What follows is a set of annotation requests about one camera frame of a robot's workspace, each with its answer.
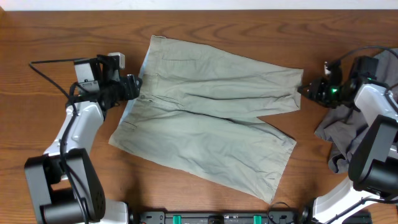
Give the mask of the khaki green shorts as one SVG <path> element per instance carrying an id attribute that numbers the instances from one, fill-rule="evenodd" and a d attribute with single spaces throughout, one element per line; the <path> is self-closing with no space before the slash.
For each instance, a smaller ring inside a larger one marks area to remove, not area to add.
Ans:
<path id="1" fill-rule="evenodd" d="M 262 117 L 300 109 L 302 75 L 152 36 L 140 95 L 127 104 L 109 143 L 270 203 L 296 142 Z"/>

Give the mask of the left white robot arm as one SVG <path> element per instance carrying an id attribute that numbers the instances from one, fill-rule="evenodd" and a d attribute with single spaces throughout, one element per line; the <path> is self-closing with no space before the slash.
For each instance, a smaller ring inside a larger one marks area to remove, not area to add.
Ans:
<path id="1" fill-rule="evenodd" d="M 141 85 L 134 75 L 108 80 L 99 90 L 71 85 L 57 138 L 24 165 L 37 223 L 133 223 L 126 202 L 105 197 L 90 151 L 107 110 L 137 98 Z"/>

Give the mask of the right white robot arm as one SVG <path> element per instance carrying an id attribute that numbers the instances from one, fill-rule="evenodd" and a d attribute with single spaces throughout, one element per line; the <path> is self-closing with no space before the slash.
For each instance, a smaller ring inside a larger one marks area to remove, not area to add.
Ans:
<path id="1" fill-rule="evenodd" d="M 309 85 L 315 102 L 335 106 L 351 104 L 369 126 L 352 156 L 348 177 L 326 195 L 303 208 L 299 223 L 343 223 L 374 203 L 397 203 L 397 103 L 390 88 L 372 78 L 356 78 L 341 86 Z"/>

